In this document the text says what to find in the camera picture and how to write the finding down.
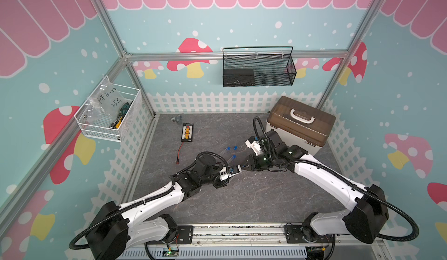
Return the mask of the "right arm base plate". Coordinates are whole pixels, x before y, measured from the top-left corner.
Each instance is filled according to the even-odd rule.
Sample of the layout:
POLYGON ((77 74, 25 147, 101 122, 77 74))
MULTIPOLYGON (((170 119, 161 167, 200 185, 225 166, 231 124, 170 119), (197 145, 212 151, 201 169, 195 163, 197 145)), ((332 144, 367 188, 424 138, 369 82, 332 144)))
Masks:
POLYGON ((318 235, 311 227, 286 223, 284 225, 285 237, 288 244, 322 244, 332 243, 333 236, 318 235))

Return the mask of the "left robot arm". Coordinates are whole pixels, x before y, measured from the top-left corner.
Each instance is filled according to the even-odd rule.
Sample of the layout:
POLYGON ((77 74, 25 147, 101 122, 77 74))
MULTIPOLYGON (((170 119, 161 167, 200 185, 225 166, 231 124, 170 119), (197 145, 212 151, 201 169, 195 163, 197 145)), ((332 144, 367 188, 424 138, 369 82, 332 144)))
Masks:
POLYGON ((147 242, 170 245, 178 238, 178 225, 161 211, 198 194, 203 185, 225 187, 241 171, 241 166, 230 165, 219 154, 201 152, 157 191, 120 205, 113 201, 103 205, 88 228, 71 240, 69 248, 89 249, 97 260, 116 260, 126 249, 147 242))

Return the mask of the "clear test tube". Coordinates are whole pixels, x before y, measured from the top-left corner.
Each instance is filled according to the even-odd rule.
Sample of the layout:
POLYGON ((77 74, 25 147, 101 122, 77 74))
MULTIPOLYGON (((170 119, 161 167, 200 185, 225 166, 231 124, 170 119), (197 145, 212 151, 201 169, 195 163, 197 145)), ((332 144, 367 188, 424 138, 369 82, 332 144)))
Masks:
POLYGON ((230 148, 230 151, 227 151, 226 148, 223 151, 221 151, 218 155, 220 155, 220 156, 227 156, 230 153, 231 148, 230 148))

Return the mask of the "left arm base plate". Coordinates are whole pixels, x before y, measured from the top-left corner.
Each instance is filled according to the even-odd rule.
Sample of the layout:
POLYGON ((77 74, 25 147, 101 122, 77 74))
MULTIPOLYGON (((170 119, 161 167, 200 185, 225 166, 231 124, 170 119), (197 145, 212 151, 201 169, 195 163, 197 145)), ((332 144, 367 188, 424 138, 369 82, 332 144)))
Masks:
POLYGON ((151 244, 192 244, 193 226, 178 226, 176 229, 170 229, 167 236, 162 240, 151 241, 151 244))

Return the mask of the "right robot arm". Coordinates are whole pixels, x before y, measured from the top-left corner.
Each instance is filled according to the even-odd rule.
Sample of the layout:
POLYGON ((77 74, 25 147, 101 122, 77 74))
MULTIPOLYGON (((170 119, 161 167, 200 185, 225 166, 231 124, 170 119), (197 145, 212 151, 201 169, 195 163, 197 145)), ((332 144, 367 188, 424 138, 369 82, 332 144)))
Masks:
POLYGON ((350 234, 358 241, 372 244, 379 237, 395 242, 407 242, 419 236, 417 223, 403 210, 386 201, 384 191, 375 184, 367 187, 356 183, 325 166, 305 149, 288 147, 277 132, 266 132, 261 119, 253 119, 255 135, 248 141, 253 154, 243 165, 251 172, 291 172, 318 185, 336 198, 343 211, 333 213, 312 212, 300 225, 304 241, 314 243, 318 237, 350 234), (412 228, 405 236, 389 236, 381 233, 389 219, 389 211, 404 218, 412 228))

